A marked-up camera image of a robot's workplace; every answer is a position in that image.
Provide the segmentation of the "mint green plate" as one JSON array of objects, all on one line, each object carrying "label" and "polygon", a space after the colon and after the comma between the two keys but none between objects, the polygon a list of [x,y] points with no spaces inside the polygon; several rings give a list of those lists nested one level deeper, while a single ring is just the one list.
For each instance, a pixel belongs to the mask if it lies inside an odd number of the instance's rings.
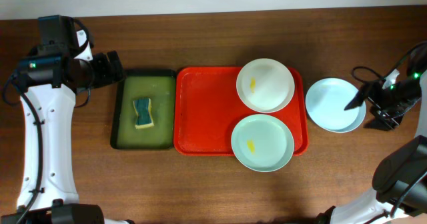
[{"label": "mint green plate", "polygon": [[290,129],[279,119],[264,114],[243,118],[232,131],[231,146],[242,165],[264,173],[287,165],[295,148]]}]

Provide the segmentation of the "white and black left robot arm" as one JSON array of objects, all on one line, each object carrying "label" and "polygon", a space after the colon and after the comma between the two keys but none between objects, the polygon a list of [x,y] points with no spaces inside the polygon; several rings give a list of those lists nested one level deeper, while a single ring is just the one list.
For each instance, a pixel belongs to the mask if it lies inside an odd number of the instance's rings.
[{"label": "white and black left robot arm", "polygon": [[88,60],[56,52],[19,62],[11,76],[25,118],[25,160],[17,212],[2,223],[111,223],[98,205],[81,204],[71,156],[76,95],[121,81],[118,54]]}]

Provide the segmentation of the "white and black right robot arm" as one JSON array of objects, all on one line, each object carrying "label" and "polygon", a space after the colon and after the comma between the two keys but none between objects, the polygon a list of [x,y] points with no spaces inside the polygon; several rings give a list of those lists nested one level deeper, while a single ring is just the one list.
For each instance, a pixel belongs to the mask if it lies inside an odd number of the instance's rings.
[{"label": "white and black right robot arm", "polygon": [[363,80],[344,110],[371,103],[366,127],[391,131],[420,103],[413,140],[387,156],[374,172],[372,186],[355,201],[332,206],[314,223],[387,223],[426,212],[426,42],[409,49],[385,75]]}]

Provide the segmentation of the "green and yellow sponge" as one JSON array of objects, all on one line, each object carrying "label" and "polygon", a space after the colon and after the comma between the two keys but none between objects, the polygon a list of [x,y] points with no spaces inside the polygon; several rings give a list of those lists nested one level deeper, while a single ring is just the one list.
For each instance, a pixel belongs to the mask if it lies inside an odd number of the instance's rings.
[{"label": "green and yellow sponge", "polygon": [[154,126],[153,117],[151,113],[151,99],[144,97],[133,101],[133,107],[135,109],[136,129],[146,129]]}]

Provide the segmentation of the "white plate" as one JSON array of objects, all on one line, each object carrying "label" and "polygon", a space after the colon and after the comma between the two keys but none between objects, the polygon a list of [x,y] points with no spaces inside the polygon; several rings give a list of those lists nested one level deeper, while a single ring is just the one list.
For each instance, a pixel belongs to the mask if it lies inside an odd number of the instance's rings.
[{"label": "white plate", "polygon": [[242,67],[236,79],[236,91],[242,103],[260,113],[274,113],[286,107],[295,89],[290,70],[273,59],[250,61]]}]

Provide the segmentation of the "light blue plate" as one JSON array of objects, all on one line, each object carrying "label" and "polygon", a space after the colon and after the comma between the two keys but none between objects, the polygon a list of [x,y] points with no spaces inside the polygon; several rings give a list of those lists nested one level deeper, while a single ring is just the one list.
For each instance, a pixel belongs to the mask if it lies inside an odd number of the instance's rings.
[{"label": "light blue plate", "polygon": [[310,119],[321,128],[334,133],[347,133],[357,129],[366,116],[366,104],[345,110],[358,89],[338,78],[325,78],[315,82],[306,93],[306,110]]}]

